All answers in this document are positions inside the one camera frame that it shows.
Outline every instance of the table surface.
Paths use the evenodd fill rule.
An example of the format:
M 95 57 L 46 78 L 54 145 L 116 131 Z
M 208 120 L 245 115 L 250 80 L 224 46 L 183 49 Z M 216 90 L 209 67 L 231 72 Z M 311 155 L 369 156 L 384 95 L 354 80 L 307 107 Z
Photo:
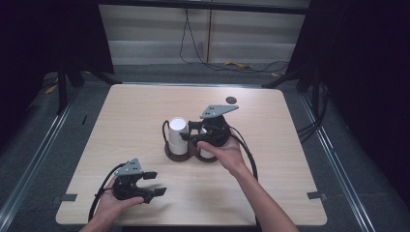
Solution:
M 74 202 L 62 202 L 60 224 L 85 224 L 108 172 L 119 163 L 138 158 L 145 171 L 158 172 L 155 180 L 140 180 L 141 188 L 167 187 L 165 196 L 126 210 L 118 225 L 254 225 L 253 211 L 236 180 L 218 161 L 192 157 L 175 162 L 164 153 L 162 123 L 173 117 L 200 121 L 209 104 L 237 99 L 239 109 L 225 114 L 252 152 L 259 182 L 299 225 L 327 221 L 308 163 L 279 90 L 241 87 L 114 85 L 73 174 L 67 193 Z M 250 168 L 246 153 L 244 159 Z

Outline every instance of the person's right hand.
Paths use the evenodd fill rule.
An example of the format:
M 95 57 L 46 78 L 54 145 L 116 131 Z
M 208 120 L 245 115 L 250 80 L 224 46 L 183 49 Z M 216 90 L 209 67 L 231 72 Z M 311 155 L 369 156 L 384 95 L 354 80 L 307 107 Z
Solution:
M 229 137 L 227 142 L 221 147 L 214 147 L 204 141 L 199 141 L 197 145 L 199 148 L 214 154 L 222 166 L 234 176 L 242 168 L 247 168 L 244 158 L 242 157 L 239 142 L 233 137 Z

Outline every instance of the gray plastic part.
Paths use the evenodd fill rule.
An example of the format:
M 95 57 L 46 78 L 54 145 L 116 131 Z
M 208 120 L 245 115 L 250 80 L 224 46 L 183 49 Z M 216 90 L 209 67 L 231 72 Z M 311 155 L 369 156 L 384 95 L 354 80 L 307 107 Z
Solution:
M 238 105 L 214 105 L 210 104 L 205 111 L 199 116 L 201 119 L 216 118 L 222 114 L 239 108 Z
M 128 161 L 124 166 L 115 171 L 114 175 L 116 176 L 127 176 L 134 174 L 143 174 L 141 164 L 138 159 L 135 158 L 131 161 Z

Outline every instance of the hand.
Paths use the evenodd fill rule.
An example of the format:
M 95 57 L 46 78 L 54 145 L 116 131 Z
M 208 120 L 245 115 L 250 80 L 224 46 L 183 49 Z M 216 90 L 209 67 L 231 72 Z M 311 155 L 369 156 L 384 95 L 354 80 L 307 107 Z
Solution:
M 199 148 L 214 154 L 222 166 L 226 168 L 233 176 L 242 170 L 241 168 L 247 168 L 244 158 L 242 157 L 239 142 L 231 136 L 221 147 L 214 147 L 204 141 L 199 141 L 197 145 Z
M 114 223 L 114 221 L 129 207 L 141 204 L 144 198 L 137 196 L 127 200 L 117 200 L 112 194 L 112 186 L 116 177 L 112 178 L 109 184 L 105 187 L 106 190 L 102 194 L 99 207 L 97 208 L 94 217 L 91 221 L 81 229 L 81 231 L 106 231 Z

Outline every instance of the gray carpet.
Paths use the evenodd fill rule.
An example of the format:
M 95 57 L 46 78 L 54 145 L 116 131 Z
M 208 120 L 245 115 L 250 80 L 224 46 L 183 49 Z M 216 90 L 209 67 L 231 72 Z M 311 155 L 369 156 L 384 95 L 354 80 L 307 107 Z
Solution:
M 279 69 L 275 64 L 271 69 Z M 263 69 L 266 65 L 254 65 Z M 244 74 L 227 71 L 212 71 L 203 65 L 147 65 L 117 66 L 112 78 L 127 82 L 156 83 L 211 83 L 260 86 L 273 81 L 269 73 Z M 55 196 L 66 192 L 78 160 L 100 113 L 109 86 L 90 74 L 79 90 L 64 126 L 49 150 L 33 185 L 9 231 L 75 231 L 78 226 L 63 226 L 55 222 L 59 207 L 52 203 Z M 300 95 L 296 92 L 295 80 L 287 81 L 278 88 L 283 92 L 295 128 L 310 123 Z M 24 173 L 31 158 L 39 148 L 56 116 L 58 93 L 49 95 L 40 92 L 11 142 L 1 148 L 0 188 L 3 206 L 16 183 Z M 391 188 L 380 170 L 373 164 L 348 132 L 337 108 L 330 100 L 323 122 L 356 192 L 363 201 L 375 231 L 410 231 L 410 214 Z M 299 226 L 301 231 L 363 231 L 346 200 L 337 176 L 331 167 L 316 135 L 303 143 L 307 161 L 318 190 L 327 199 L 323 205 L 328 216 L 324 226 Z M 159 231 L 159 228 L 142 227 L 136 231 Z

